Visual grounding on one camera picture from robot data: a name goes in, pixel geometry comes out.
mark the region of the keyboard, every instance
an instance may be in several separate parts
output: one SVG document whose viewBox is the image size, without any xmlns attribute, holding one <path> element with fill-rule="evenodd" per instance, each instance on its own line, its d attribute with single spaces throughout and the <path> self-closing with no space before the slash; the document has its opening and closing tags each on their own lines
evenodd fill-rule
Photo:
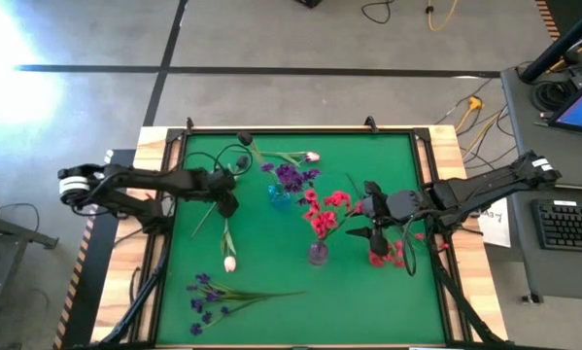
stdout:
<svg viewBox="0 0 582 350">
<path fill-rule="evenodd" d="M 582 252 L 582 202 L 538 199 L 531 206 L 541 248 Z"/>
</svg>

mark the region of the floor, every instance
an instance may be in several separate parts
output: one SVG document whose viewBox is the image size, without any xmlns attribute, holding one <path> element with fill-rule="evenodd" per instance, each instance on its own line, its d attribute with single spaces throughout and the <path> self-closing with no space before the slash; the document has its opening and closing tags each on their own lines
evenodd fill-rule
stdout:
<svg viewBox="0 0 582 350">
<path fill-rule="evenodd" d="M 102 162 L 107 150 L 133 148 L 143 124 L 182 125 L 186 117 L 200 125 L 350 124 L 368 115 L 382 124 L 436 123 L 485 80 L 433 78 L 430 71 L 499 71 L 536 58 L 551 44 L 533 0 L 464 2 L 437 33 L 427 29 L 423 1 L 396 1 L 385 25 L 362 15 L 359 7 L 368 2 L 324 0 L 307 10 L 291 0 L 190 0 L 171 52 L 166 45 L 179 0 L 0 1 L 0 184 L 10 184 L 0 186 L 0 205 L 34 203 L 41 231 L 60 238 L 54 251 L 31 245 L 26 252 L 11 290 L 13 302 L 0 310 L 0 344 L 51 347 L 85 222 L 59 203 L 59 168 Z M 434 6 L 435 20 L 441 21 L 450 2 Z M 385 15 L 382 7 L 368 12 Z M 13 71 L 13 65 L 53 72 Z M 104 66 L 105 72 L 73 73 L 82 65 Z M 110 73 L 119 70 L 116 66 L 141 69 Z M 424 73 L 167 74 L 169 66 Z M 505 103 L 499 80 L 477 95 L 485 103 L 481 119 Z M 149 103 L 151 96 L 158 104 Z M 465 104 L 445 123 L 456 123 Z M 508 118 L 501 125 L 508 131 Z M 462 146 L 479 129 L 463 135 Z M 491 160 L 514 141 L 493 129 L 484 145 L 481 156 Z M 514 157 L 510 153 L 496 165 Z M 467 165 L 480 164 L 476 159 Z M 469 169 L 468 175 L 485 170 Z M 33 225 L 23 208 L 3 216 Z M 489 254 L 510 338 L 582 348 L 582 300 L 548 297 L 539 307 L 521 305 L 522 263 L 500 250 Z"/>
</svg>

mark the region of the paper sheet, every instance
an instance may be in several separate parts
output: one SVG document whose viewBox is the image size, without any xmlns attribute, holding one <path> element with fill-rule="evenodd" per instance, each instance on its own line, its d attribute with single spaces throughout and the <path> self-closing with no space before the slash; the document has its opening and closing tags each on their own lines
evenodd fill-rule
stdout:
<svg viewBox="0 0 582 350">
<path fill-rule="evenodd" d="M 502 247 L 511 247 L 511 236 L 508 231 L 508 209 L 506 198 L 503 198 L 481 213 L 478 224 L 483 231 L 483 241 Z"/>
</svg>

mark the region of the green table surface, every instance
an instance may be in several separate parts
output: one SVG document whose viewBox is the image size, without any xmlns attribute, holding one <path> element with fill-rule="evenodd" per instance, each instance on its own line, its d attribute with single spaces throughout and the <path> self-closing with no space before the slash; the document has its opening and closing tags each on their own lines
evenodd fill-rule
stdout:
<svg viewBox="0 0 582 350">
<path fill-rule="evenodd" d="M 363 190 L 363 181 L 376 181 L 385 193 L 419 187 L 409 134 L 285 134 L 256 135 L 261 151 L 313 151 L 321 161 L 302 164 L 301 170 L 319 168 L 315 182 L 320 196 L 344 191 L 359 195 L 347 174 Z M 191 135 L 187 151 L 214 156 L 236 143 L 234 135 Z M 222 163 L 234 164 L 238 153 L 227 152 Z M 267 157 L 276 165 L 282 160 Z M 203 156 L 189 157 L 185 167 L 213 167 Z M 319 345 L 319 344 L 439 344 L 444 342 L 435 282 L 427 249 L 417 247 L 418 271 L 409 277 L 392 264 L 377 268 L 368 261 L 368 242 L 344 233 L 369 226 L 365 217 L 349 219 L 327 241 L 328 262 L 308 263 L 307 255 L 316 235 L 302 215 L 304 206 L 280 210 L 267 196 L 271 183 L 255 164 L 239 177 L 234 194 L 240 206 L 229 219 L 237 251 L 236 271 L 226 273 L 220 249 L 224 220 L 214 211 L 200 231 L 190 238 L 210 203 L 181 202 L 169 256 L 161 304 L 157 344 L 219 345 Z M 412 227 L 422 232 L 423 223 Z M 390 232 L 392 238 L 396 233 Z M 186 290 L 197 273 L 238 290 L 267 293 L 305 291 L 256 303 L 224 318 L 203 334 L 189 332 L 201 315 L 190 308 L 194 292 Z M 220 315 L 224 304 L 206 304 Z"/>
</svg>

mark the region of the pink tulip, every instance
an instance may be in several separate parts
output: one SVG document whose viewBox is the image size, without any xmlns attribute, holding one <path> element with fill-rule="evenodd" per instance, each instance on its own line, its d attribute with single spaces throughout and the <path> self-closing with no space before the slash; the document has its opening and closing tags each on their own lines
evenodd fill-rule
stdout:
<svg viewBox="0 0 582 350">
<path fill-rule="evenodd" d="M 225 272 L 232 272 L 236 268 L 236 260 L 234 257 L 225 257 L 223 266 L 225 267 Z"/>
<path fill-rule="evenodd" d="M 315 161 L 319 161 L 319 159 L 321 159 L 321 156 L 319 156 L 318 153 L 306 152 L 306 161 L 307 162 L 315 162 Z"/>
</svg>

